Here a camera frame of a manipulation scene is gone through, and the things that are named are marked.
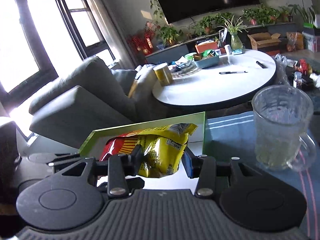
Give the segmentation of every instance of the pen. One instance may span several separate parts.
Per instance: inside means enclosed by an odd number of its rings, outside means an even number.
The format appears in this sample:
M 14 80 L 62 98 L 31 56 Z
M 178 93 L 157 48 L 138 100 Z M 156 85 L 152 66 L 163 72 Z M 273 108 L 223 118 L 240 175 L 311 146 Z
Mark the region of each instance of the pen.
M 247 71 L 228 71 L 228 72 L 219 72 L 219 74 L 236 74 L 236 73 L 247 73 Z
M 262 67 L 262 68 L 267 68 L 265 65 L 263 65 L 262 63 L 260 63 L 260 62 L 256 62 L 260 67 Z

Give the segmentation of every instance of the metal screw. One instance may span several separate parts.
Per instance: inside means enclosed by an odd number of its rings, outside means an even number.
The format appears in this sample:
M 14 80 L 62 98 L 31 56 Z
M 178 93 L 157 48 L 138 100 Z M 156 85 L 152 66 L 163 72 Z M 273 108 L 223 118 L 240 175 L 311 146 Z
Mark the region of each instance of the metal screw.
M 115 196 L 120 196 L 120 195 L 123 195 L 124 193 L 125 193 L 125 189 L 122 187 L 114 187 L 113 189 L 110 190 L 110 194 Z
M 213 194 L 213 190 L 207 187 L 198 189 L 197 194 L 199 196 L 207 197 Z

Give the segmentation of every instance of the plastic bag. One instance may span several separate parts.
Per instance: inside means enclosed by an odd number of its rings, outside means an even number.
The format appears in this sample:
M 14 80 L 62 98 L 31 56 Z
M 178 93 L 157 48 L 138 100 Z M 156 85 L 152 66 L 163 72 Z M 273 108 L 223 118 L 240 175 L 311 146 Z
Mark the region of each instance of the plastic bag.
M 287 51 L 295 51 L 296 50 L 296 43 L 298 38 L 298 33 L 290 33 L 288 34 L 288 44 L 287 44 Z
M 287 85 L 290 86 L 288 81 L 288 76 L 285 72 L 285 68 L 288 65 L 288 60 L 286 56 L 282 56 L 281 54 L 277 54 L 275 56 L 276 62 L 276 84 L 279 85 Z
M 138 175 L 147 178 L 171 175 L 178 170 L 188 136 L 196 129 L 192 123 L 178 123 L 125 133 L 107 142 L 100 161 L 118 153 L 130 154 L 140 144 L 145 158 Z

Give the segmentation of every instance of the curtain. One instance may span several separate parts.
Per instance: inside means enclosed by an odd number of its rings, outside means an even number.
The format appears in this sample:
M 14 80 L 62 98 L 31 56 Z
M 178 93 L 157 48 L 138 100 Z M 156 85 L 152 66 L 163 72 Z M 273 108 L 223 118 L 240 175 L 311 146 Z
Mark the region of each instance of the curtain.
M 116 60 L 123 69 L 135 69 L 137 61 L 131 51 L 121 27 L 116 18 L 108 8 L 106 0 L 87 0 L 95 20 L 101 30 L 103 37 L 108 43 Z

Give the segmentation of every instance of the white bottle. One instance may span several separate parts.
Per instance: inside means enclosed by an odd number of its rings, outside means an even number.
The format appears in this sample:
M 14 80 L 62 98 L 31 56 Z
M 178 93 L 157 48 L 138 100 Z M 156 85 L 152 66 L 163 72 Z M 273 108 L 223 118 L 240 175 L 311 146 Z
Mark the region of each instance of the white bottle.
M 313 80 L 314 86 L 320 88 L 320 77 L 315 73 L 311 73 L 310 78 Z
M 315 15 L 315 22 L 314 22 L 314 25 L 317 29 L 320 29 L 320 14 L 316 14 Z
M 231 46 L 230 46 L 230 45 L 226 45 L 226 46 L 224 46 L 224 48 L 225 48 L 226 53 L 227 53 L 228 55 L 232 54 L 232 49 L 231 49 Z

